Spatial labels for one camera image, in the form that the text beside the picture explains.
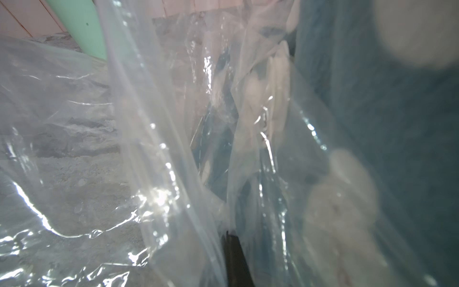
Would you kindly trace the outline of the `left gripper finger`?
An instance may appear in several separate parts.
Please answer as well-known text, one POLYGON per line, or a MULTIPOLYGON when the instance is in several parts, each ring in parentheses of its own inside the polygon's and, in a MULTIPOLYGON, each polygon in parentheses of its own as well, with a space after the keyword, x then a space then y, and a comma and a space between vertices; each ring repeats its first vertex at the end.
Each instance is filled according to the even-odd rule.
POLYGON ((255 287, 240 240, 226 232, 221 239, 229 287, 255 287))

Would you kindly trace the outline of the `clear plastic vacuum bag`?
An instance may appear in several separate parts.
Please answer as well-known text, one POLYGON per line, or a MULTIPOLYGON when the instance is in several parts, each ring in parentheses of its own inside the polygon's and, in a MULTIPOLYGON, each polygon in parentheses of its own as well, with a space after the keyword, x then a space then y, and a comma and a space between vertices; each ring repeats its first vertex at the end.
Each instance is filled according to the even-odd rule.
POLYGON ((1 285, 443 287, 295 65, 302 1, 98 1, 106 62, 1 37, 1 285), (284 129, 245 99, 281 41, 284 129))

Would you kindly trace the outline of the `teal blanket with white clouds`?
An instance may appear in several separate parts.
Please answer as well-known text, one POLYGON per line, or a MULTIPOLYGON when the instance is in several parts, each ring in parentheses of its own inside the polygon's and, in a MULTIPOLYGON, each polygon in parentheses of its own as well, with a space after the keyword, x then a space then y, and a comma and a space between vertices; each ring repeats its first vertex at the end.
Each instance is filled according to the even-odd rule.
POLYGON ((381 209, 459 284, 459 4, 302 1, 295 65, 384 183, 381 209))

